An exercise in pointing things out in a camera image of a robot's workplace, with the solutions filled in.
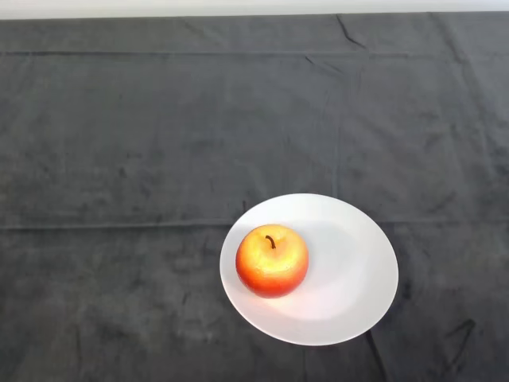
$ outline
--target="red apple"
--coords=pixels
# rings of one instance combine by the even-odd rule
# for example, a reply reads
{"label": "red apple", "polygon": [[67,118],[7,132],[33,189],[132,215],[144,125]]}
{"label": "red apple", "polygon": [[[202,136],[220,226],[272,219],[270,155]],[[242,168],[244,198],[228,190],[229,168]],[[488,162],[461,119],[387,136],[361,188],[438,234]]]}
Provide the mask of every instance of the red apple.
{"label": "red apple", "polygon": [[249,232],[235,259],[240,279],[263,297],[291,292],[304,279],[308,264],[305,241],[294,230],[276,224]]}

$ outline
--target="white wall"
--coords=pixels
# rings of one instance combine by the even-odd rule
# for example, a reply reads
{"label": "white wall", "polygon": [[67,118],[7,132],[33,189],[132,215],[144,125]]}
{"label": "white wall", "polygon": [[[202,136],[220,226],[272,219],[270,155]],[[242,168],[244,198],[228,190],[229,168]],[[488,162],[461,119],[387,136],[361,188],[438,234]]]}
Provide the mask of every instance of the white wall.
{"label": "white wall", "polygon": [[0,0],[0,19],[509,10],[509,0]]}

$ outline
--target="white plate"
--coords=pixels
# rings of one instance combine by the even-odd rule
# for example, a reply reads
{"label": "white plate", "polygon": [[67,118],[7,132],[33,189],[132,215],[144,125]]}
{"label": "white plate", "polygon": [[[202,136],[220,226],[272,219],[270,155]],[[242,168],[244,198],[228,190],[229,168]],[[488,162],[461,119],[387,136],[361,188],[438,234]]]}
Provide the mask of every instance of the white plate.
{"label": "white plate", "polygon": [[[240,281],[237,248],[264,224],[298,232],[309,249],[304,281],[281,298],[260,298]],[[220,259],[221,280],[233,306],[262,332],[299,345],[331,345],[369,330],[389,309],[398,263],[389,240],[364,212],[331,197],[275,197],[240,217]]]}

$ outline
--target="plate rim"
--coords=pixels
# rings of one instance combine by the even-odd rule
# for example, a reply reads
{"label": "plate rim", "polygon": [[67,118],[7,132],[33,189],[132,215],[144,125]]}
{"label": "plate rim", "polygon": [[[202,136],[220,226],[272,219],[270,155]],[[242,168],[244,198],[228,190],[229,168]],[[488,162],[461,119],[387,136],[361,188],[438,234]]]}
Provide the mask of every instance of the plate rim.
{"label": "plate rim", "polygon": [[[341,204],[345,204],[347,205],[348,207],[350,208],[354,208],[355,210],[357,210],[358,212],[360,212],[361,214],[363,214],[365,217],[367,217],[371,222],[373,222],[375,224],[375,226],[382,232],[382,234],[385,236],[385,238],[387,239],[387,242],[389,244],[389,248],[390,248],[390,251],[392,253],[392,255],[394,256],[394,265],[395,265],[395,286],[394,286],[394,291],[392,293],[392,296],[390,297],[390,303],[387,305],[387,308],[380,314],[380,317],[376,320],[376,322],[374,322],[371,326],[367,326],[367,328],[362,328],[362,331],[359,331],[358,333],[356,334],[353,334],[351,336],[348,336],[348,337],[344,337],[343,339],[341,339],[340,341],[338,340],[331,340],[331,341],[309,341],[309,342],[306,342],[306,343],[303,343],[303,342],[299,342],[299,341],[293,341],[291,339],[288,339],[288,338],[283,338],[282,336],[279,336],[278,334],[276,333],[271,333],[270,330],[267,330],[267,329],[262,329],[260,326],[258,326],[256,323],[252,322],[252,320],[250,320],[248,317],[246,317],[246,315],[244,315],[244,313],[237,307],[235,301],[233,298],[231,298],[231,296],[229,295],[228,293],[228,289],[226,288],[225,286],[225,282],[224,282],[224,278],[223,278],[223,272],[222,272],[222,269],[221,269],[221,259],[223,258],[223,251],[224,251],[224,245],[226,243],[226,239],[228,238],[228,235],[230,234],[231,230],[235,227],[235,225],[239,222],[240,219],[243,218],[244,215],[246,215],[246,213],[248,213],[249,211],[251,211],[252,209],[256,208],[256,207],[259,207],[260,205],[268,202],[268,201],[272,201],[274,199],[278,199],[278,198],[283,198],[283,197],[298,197],[298,196],[303,196],[303,197],[319,197],[319,198],[326,198],[326,199],[331,199],[333,200],[334,202],[339,202]],[[355,207],[354,205],[351,205],[350,203],[346,202],[346,201],[342,201],[341,199],[338,199],[336,197],[330,197],[328,195],[321,195],[319,193],[287,193],[287,194],[283,194],[283,195],[278,195],[276,197],[271,197],[269,199],[265,199],[264,201],[261,201],[259,203],[257,203],[256,205],[254,205],[253,207],[251,207],[250,209],[248,209],[246,212],[244,212],[236,221],[235,223],[230,227],[230,229],[228,230],[228,233],[227,235],[225,236],[224,238],[224,241],[223,241],[223,245],[221,246],[221,253],[220,253],[220,278],[221,278],[221,284],[223,285],[223,289],[224,289],[224,293],[226,294],[226,296],[228,297],[228,300],[230,301],[230,303],[233,305],[233,307],[235,308],[235,310],[237,311],[237,313],[240,314],[240,316],[246,320],[250,325],[252,325],[253,327],[255,327],[256,329],[258,329],[259,331],[261,331],[262,333],[270,336],[270,337],[273,337],[279,341],[284,341],[284,342],[288,342],[290,344],[294,344],[294,345],[301,345],[301,346],[327,346],[327,345],[335,345],[335,344],[340,344],[342,342],[346,342],[346,341],[350,341],[351,339],[353,338],[356,338],[356,337],[359,337],[361,336],[362,334],[366,333],[368,330],[370,330],[371,328],[375,327],[376,324],[378,324],[380,322],[380,320],[382,320],[382,318],[385,317],[385,315],[387,314],[387,312],[389,311],[390,307],[393,305],[394,303],[394,299],[396,297],[396,294],[398,292],[398,285],[399,285],[399,265],[398,265],[398,257],[396,256],[396,253],[394,251],[394,248],[392,246],[392,243],[390,242],[389,238],[387,237],[387,235],[385,234],[385,232],[382,230],[382,228],[376,223],[376,221],[374,221],[369,215],[367,215],[363,210]]]}

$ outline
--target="apple stem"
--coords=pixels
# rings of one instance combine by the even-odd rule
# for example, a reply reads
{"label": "apple stem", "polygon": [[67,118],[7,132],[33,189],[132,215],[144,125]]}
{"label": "apple stem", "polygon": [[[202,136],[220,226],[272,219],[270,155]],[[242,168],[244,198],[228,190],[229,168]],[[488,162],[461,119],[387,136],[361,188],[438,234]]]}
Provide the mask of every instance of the apple stem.
{"label": "apple stem", "polygon": [[270,240],[270,243],[272,244],[272,249],[276,249],[276,244],[274,242],[274,239],[272,239],[270,236],[265,236],[266,239]]}

